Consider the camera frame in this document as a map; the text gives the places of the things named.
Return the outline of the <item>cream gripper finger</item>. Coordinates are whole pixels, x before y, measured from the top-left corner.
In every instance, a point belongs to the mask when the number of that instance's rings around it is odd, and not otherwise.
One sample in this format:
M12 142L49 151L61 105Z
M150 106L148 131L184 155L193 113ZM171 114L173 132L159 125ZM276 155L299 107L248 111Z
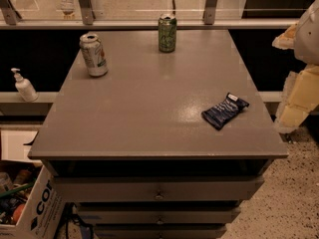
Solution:
M279 133L291 133L319 106L319 67L307 65L285 80L274 126Z
M291 25L289 28L285 30L284 33L277 36L273 42L272 46L281 50L294 49L294 39L296 35L297 24Z

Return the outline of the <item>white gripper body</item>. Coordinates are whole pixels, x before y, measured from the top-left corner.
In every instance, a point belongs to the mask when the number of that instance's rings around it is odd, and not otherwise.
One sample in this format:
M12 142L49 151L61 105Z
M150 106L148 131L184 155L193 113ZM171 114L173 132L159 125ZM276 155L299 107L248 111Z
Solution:
M297 24L294 55L306 64L319 65L319 0L314 1Z

